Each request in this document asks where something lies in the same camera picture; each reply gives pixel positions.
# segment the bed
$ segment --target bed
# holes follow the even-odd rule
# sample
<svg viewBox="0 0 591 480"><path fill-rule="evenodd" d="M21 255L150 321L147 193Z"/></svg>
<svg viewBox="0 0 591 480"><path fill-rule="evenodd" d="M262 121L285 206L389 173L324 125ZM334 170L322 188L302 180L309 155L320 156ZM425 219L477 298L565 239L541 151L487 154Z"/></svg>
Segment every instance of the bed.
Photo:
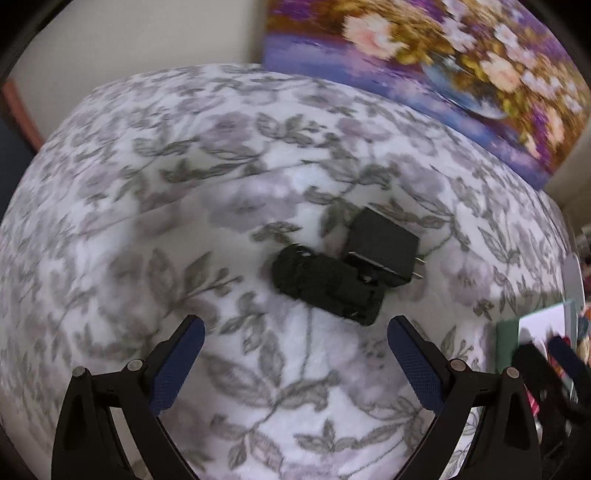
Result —
<svg viewBox="0 0 591 480"><path fill-rule="evenodd" d="M336 255L367 205L418 235L425 260L374 326L273 289L274 254ZM194 313L206 344L161 419L200 478L389 480L432 417L388 320L491 370L492 326L559 301L569 251L552 200L409 107L254 64L136 75L72 112L2 221L0 414L49 478L72 369L119 370Z"/></svg>

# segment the canvas painting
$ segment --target canvas painting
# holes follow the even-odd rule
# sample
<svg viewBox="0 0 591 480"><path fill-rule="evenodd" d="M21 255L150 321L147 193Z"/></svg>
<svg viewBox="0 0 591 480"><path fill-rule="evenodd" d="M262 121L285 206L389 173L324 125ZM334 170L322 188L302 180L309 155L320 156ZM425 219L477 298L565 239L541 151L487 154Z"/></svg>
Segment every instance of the canvas painting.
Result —
<svg viewBox="0 0 591 480"><path fill-rule="evenodd" d="M516 0L271 0L264 64L404 103L537 189L591 108L572 59Z"/></svg>

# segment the gray leaf pattern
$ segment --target gray leaf pattern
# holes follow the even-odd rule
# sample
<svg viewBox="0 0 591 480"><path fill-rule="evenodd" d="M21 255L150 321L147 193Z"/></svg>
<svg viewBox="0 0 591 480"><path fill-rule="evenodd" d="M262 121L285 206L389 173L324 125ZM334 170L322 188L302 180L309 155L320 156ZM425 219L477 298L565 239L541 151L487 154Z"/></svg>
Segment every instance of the gray leaf pattern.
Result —
<svg viewBox="0 0 591 480"><path fill-rule="evenodd" d="M476 432L477 426L478 426L478 415L476 415L476 413L474 413L472 411L472 412L470 412L470 415L468 415L468 421L466 422L466 427L462 431L462 435L465 435L465 436L474 435L474 433Z"/></svg>
<svg viewBox="0 0 591 480"><path fill-rule="evenodd" d="M225 415L215 415L210 424L212 433L223 440L241 440L248 433L248 428L227 422Z"/></svg>
<svg viewBox="0 0 591 480"><path fill-rule="evenodd" d="M244 439L237 443L228 452L228 468L234 470L246 462L246 443Z"/></svg>
<svg viewBox="0 0 591 480"><path fill-rule="evenodd" d="M49 458L75 365L117 371L196 314L207 339L181 392L192 413L167 428L200 476L399 470L429 419L400 396L383 339L279 295L269 277L284 245L338 256L366 205L419 236L426 262L422 281L387 293L379 331L404 312L448 358L488 370L483 328L563 298L558 208L409 107L249 65L96 89L0 225L0 384L23 438Z"/></svg>
<svg viewBox="0 0 591 480"><path fill-rule="evenodd" d="M449 459L449 463L447 464L445 473L443 474L444 478L450 478L452 475L456 473L463 455L464 452L462 452L461 450L453 452L451 458Z"/></svg>
<svg viewBox="0 0 591 480"><path fill-rule="evenodd" d="M221 393L249 407L271 406L271 391L256 373L216 355L204 359L207 376Z"/></svg>
<svg viewBox="0 0 591 480"><path fill-rule="evenodd" d="M279 340L274 332L268 331L267 338L259 354L259 370L271 382L279 387L285 367L285 355L281 352Z"/></svg>
<svg viewBox="0 0 591 480"><path fill-rule="evenodd" d="M267 435L254 430L248 436L251 455L268 469L279 473L283 465L283 454L279 446Z"/></svg>

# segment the white wall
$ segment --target white wall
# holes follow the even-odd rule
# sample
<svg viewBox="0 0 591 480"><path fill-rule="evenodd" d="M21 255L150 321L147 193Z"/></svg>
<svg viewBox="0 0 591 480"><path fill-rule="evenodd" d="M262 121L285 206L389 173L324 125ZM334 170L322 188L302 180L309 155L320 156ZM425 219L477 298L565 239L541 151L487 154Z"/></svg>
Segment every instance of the white wall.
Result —
<svg viewBox="0 0 591 480"><path fill-rule="evenodd" d="M12 72L41 134L92 89L128 75L258 61L265 0L73 0Z"/></svg>
<svg viewBox="0 0 591 480"><path fill-rule="evenodd" d="M591 122L544 190L562 208L576 232L591 223Z"/></svg>

